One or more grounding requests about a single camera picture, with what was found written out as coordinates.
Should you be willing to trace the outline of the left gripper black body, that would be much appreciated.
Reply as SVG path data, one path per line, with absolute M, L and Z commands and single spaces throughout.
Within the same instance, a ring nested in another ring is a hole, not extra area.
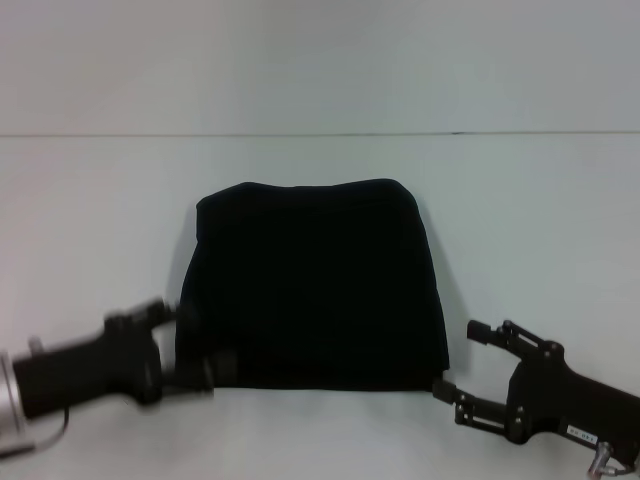
M 125 395 L 140 405 L 162 398 L 153 330 L 118 325 L 117 315 L 93 338 L 54 349 L 32 338 L 29 349 L 12 361 L 24 409 L 66 409 L 109 395 Z

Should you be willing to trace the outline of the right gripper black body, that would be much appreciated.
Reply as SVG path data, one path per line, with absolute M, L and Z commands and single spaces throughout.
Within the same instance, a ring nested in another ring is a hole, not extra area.
M 523 358 L 509 381 L 506 438 L 555 433 L 583 446 L 607 442 L 617 461 L 640 455 L 640 397 L 577 374 L 560 348 Z

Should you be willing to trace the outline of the black shirt with FREE print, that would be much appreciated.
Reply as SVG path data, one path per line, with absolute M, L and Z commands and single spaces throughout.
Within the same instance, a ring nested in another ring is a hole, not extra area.
M 392 179 L 201 199 L 176 362 L 226 388 L 427 391 L 449 368 L 414 196 Z

